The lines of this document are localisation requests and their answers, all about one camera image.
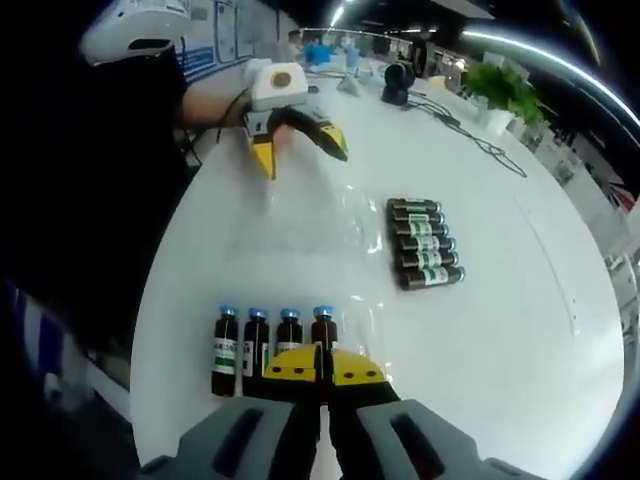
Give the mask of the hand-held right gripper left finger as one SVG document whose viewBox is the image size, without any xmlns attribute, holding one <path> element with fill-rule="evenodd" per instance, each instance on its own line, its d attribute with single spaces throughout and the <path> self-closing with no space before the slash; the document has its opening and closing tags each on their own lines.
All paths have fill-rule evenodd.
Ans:
<svg viewBox="0 0 640 480">
<path fill-rule="evenodd" d="M 234 397 L 191 427 L 173 456 L 144 465 L 141 479 L 307 479 L 320 436 L 322 349 L 284 352 L 252 396 Z"/>
</svg>

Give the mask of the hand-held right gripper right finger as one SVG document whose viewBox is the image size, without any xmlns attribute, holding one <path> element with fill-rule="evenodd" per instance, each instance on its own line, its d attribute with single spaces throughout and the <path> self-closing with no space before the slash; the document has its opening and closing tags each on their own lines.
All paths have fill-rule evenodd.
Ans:
<svg viewBox="0 0 640 480">
<path fill-rule="evenodd" d="M 346 479 L 503 479 L 475 441 L 422 403 L 402 400 L 380 368 L 345 350 L 328 355 L 330 437 Z"/>
</svg>

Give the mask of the person's left hand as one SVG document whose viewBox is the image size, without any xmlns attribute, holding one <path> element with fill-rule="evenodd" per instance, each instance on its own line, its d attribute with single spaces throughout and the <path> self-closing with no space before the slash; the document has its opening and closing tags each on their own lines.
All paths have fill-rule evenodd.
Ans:
<svg viewBox="0 0 640 480">
<path fill-rule="evenodd" d="M 276 153 L 291 151 L 297 142 L 299 132 L 289 126 L 282 125 L 274 131 L 273 145 Z"/>
</svg>

